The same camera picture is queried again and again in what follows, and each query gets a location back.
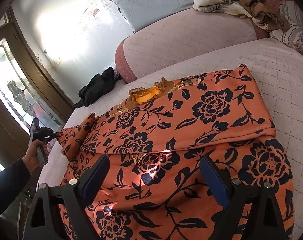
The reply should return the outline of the dark left sleeve forearm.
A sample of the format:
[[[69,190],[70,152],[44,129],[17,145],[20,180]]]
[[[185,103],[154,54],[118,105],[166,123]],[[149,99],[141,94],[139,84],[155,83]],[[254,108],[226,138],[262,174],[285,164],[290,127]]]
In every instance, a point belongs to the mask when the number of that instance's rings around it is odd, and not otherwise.
[[[20,194],[30,177],[30,172],[22,159],[0,172],[0,215]]]

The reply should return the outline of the person's left hand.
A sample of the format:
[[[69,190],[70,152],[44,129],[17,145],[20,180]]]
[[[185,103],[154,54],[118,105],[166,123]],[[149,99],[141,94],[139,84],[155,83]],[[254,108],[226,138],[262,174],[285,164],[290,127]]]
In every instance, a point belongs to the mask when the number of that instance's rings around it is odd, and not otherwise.
[[[23,163],[25,164],[27,170],[32,173],[34,169],[40,166],[38,158],[37,158],[37,147],[40,146],[43,148],[46,156],[49,155],[48,148],[46,143],[41,142],[40,140],[33,141],[27,151],[25,156],[22,158]]]

